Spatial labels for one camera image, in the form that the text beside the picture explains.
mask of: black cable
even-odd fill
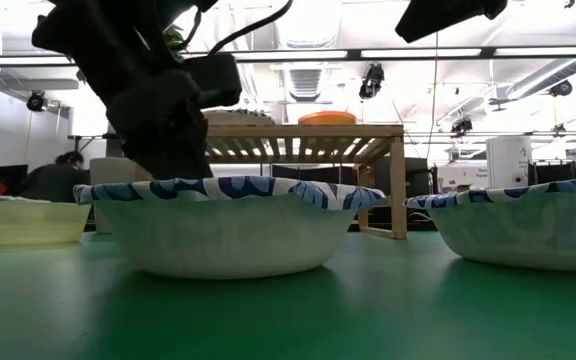
[[[415,142],[412,140],[412,137],[410,136],[410,133],[408,132],[408,130],[406,130],[406,125],[404,124],[404,119],[401,117],[401,114],[399,114],[399,108],[397,108],[397,104],[395,103],[394,94],[392,93],[392,91],[390,91],[390,86],[388,86],[388,83],[386,82],[386,80],[384,80],[384,87],[386,88],[386,90],[388,90],[388,97],[390,98],[390,102],[392,103],[392,107],[395,108],[395,112],[397,113],[397,117],[399,118],[399,122],[401,123],[401,128],[404,130],[404,133],[406,134],[406,136],[408,136],[408,140],[410,140],[410,144],[412,145],[412,148],[415,149],[415,152],[417,153],[417,157],[421,159],[422,158],[421,154],[419,154],[419,150],[417,150],[417,144],[415,144]]]
[[[234,33],[226,36],[223,40],[219,41],[208,53],[208,56],[215,55],[219,52],[224,46],[231,43],[232,41],[236,40],[237,38],[244,36],[250,32],[253,32],[259,28],[262,28],[268,24],[272,24],[277,19],[281,18],[282,16],[286,15],[288,10],[292,7],[293,0],[286,1],[286,5],[284,5],[281,9],[279,9],[276,13],[268,16],[265,19],[259,20],[256,23],[250,24],[248,26],[244,26],[243,28],[235,31]]]
[[[197,13],[195,14],[195,23],[192,25],[192,29],[190,30],[190,34],[188,34],[188,38],[181,43],[181,51],[186,50],[192,38],[195,37],[197,33],[197,29],[199,28],[199,24],[201,24],[201,11],[197,9]]]
[[[435,33],[435,76],[432,84],[432,124],[430,125],[430,135],[428,136],[428,151],[426,159],[430,156],[430,146],[432,145],[432,131],[435,129],[435,105],[437,101],[437,66],[439,64],[439,32]]]

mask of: orange bowl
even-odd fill
[[[343,111],[322,111],[302,116],[299,125],[355,125],[357,117]]]

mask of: ceiling light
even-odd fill
[[[19,7],[19,6],[27,6],[27,5],[34,5],[34,4],[41,4],[41,5],[50,5],[52,4],[44,1],[44,0],[0,0],[0,9],[10,8],[10,7]]]
[[[553,137],[553,136],[576,136],[576,131],[539,131],[537,134],[531,135],[534,138]]]
[[[192,58],[196,58],[196,57],[207,56],[208,53],[181,53],[180,55],[184,59],[192,59]]]
[[[5,57],[0,56],[0,66],[44,66],[44,65],[75,65],[65,56],[35,56],[35,57]]]
[[[300,62],[295,64],[270,65],[269,68],[272,71],[343,69],[341,64],[322,64],[321,62]]]
[[[255,61],[308,61],[308,60],[326,60],[341,59],[348,54],[344,50],[311,50],[311,51],[251,51],[251,52],[233,52],[232,55],[236,60],[246,62]]]
[[[576,46],[564,47],[534,47],[534,48],[503,48],[495,51],[496,56],[539,56],[539,55],[571,55],[576,56]]]
[[[396,49],[363,50],[362,58],[434,58],[438,57],[475,57],[481,49]]]

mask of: dark hair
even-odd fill
[[[79,151],[69,151],[65,154],[57,156],[55,159],[56,164],[76,164],[84,162],[84,156]]]

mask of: yellow plastic bowl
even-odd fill
[[[0,245],[48,245],[79,241],[90,206],[0,201]]]

